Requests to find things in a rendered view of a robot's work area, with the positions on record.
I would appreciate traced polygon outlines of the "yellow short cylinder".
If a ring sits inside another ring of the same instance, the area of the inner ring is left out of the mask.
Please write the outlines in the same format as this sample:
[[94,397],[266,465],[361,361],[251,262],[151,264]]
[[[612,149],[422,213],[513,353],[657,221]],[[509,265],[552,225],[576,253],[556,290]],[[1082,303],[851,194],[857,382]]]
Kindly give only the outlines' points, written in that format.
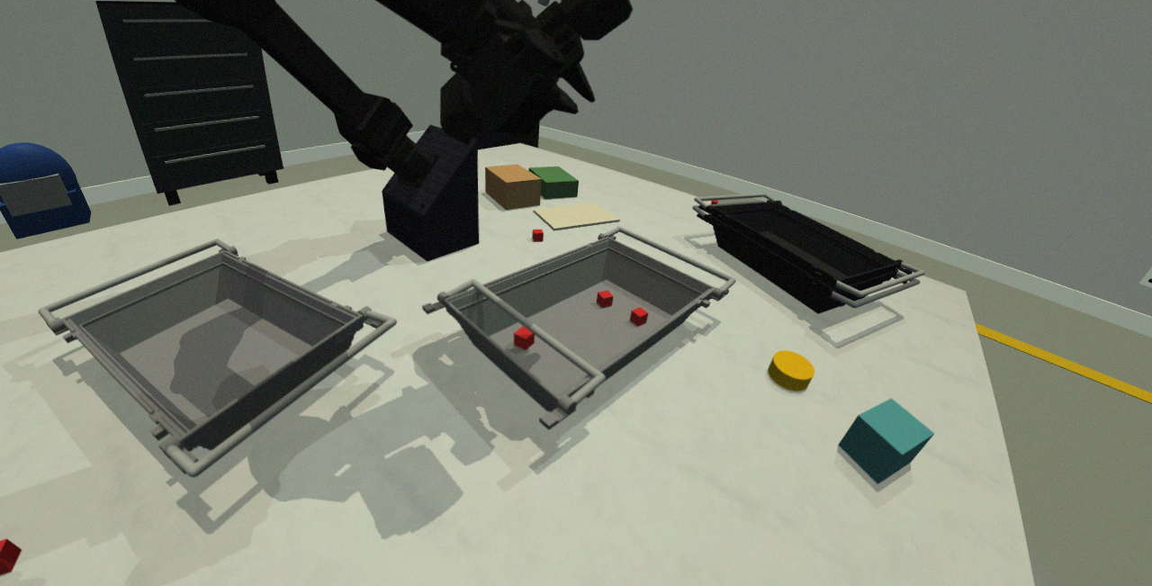
[[783,386],[785,389],[803,391],[814,376],[814,367],[801,353],[779,351],[772,357],[767,373],[773,382]]

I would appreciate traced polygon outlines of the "small teal block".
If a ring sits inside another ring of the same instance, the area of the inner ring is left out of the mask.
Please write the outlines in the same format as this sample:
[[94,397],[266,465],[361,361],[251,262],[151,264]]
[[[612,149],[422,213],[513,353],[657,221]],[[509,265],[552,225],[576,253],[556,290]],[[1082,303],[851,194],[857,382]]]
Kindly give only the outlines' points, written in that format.
[[857,414],[838,446],[869,478],[881,484],[911,463],[934,434],[896,401],[888,399]]

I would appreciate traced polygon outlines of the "brown rectangular block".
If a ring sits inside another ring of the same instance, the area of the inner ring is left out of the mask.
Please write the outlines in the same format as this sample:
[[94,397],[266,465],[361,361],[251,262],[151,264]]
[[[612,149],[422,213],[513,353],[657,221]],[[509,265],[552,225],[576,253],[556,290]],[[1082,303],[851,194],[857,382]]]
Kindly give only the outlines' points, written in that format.
[[540,205],[541,177],[521,165],[485,167],[485,184],[486,193],[506,212]]

